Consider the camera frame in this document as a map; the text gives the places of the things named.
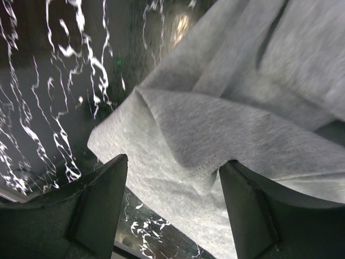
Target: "folded cloth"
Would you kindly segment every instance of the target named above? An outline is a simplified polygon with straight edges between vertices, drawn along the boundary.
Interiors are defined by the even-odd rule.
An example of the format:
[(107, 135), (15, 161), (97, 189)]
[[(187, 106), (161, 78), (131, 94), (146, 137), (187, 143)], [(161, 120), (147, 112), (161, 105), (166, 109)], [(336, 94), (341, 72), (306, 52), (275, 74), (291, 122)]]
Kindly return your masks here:
[(237, 258), (217, 169), (236, 159), (345, 203), (345, 2), (218, 0), (88, 146), (129, 157), (127, 187), (216, 258)]

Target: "glossy black surface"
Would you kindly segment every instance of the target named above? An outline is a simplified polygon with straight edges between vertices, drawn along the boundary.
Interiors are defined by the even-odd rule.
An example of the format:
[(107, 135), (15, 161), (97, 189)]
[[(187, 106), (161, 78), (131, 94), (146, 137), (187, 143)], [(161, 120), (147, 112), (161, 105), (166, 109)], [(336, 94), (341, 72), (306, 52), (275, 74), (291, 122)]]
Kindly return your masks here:
[[(91, 130), (214, 2), (2, 0), (0, 188), (35, 196), (97, 168)], [(123, 206), (116, 240), (151, 258), (213, 258), (128, 189)]]

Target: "wrinkled fabric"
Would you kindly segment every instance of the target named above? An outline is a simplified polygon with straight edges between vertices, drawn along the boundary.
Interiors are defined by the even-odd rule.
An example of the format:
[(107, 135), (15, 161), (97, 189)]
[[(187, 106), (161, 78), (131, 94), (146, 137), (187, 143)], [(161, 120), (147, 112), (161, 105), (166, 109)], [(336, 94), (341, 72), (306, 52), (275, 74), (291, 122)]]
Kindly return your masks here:
[(345, 2), (219, 0), (88, 146), (129, 157), (127, 187), (216, 258), (237, 258), (217, 169), (236, 159), (345, 203)]

